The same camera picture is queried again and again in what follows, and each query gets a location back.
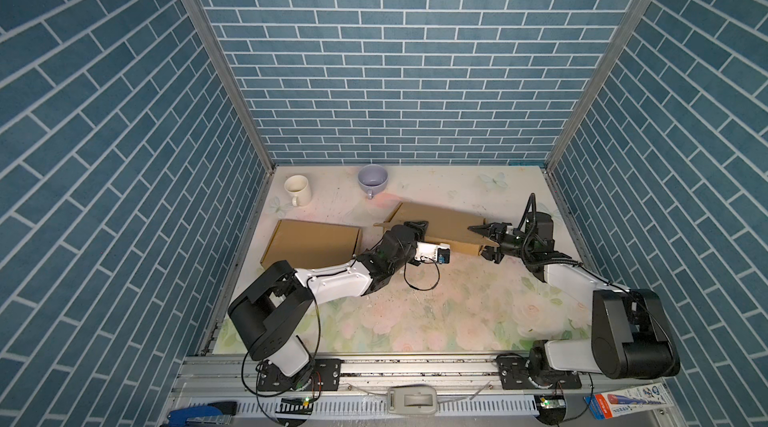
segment white mug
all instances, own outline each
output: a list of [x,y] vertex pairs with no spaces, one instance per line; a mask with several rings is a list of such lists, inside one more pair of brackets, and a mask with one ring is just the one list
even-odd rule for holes
[[302,208],[312,201],[310,181],[303,175],[292,175],[283,184],[288,194],[292,197],[293,207]]

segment open cardboard box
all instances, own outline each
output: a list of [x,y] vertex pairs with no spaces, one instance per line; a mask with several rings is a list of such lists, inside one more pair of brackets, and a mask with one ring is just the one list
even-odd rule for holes
[[425,240],[429,243],[444,242],[451,246],[452,253],[479,255],[485,246],[498,246],[493,240],[467,229],[471,225],[485,223],[483,216],[433,205],[400,202],[384,222],[373,225],[388,230],[393,225],[406,221],[428,221]]
[[261,265],[287,260],[294,269],[320,269],[345,263],[360,253],[359,227],[282,219],[266,246]]

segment floral tablecloth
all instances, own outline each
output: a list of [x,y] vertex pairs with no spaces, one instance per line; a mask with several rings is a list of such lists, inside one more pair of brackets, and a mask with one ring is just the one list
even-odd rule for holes
[[[272,231],[281,218],[363,227],[363,245],[382,234],[372,227],[400,201],[420,202],[481,214],[488,221],[518,222],[528,195],[535,192],[538,210],[554,220],[556,248],[578,258],[544,177],[533,167],[389,166],[387,190],[372,201],[356,181],[358,168],[280,167],[250,245],[234,296],[263,271],[259,265]],[[283,182],[293,174],[310,179],[312,203],[293,208]],[[435,267],[408,266],[408,280],[429,287]],[[588,338],[590,307],[560,289],[539,282],[519,259],[499,265],[479,256],[454,253],[440,267],[440,283],[421,292],[408,287],[402,271],[389,286],[367,297],[338,299],[320,306],[320,352],[486,352],[529,349],[535,339]],[[314,345],[317,321],[312,308],[298,335]],[[245,353],[227,319],[214,354]]]

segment wall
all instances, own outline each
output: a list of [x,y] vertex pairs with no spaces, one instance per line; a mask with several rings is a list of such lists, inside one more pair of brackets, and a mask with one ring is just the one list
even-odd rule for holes
[[768,0],[654,0],[555,169],[601,271],[663,298],[686,421],[768,412]]
[[156,423],[264,169],[178,0],[0,12],[0,425]]
[[540,164],[629,0],[202,0],[279,163]]

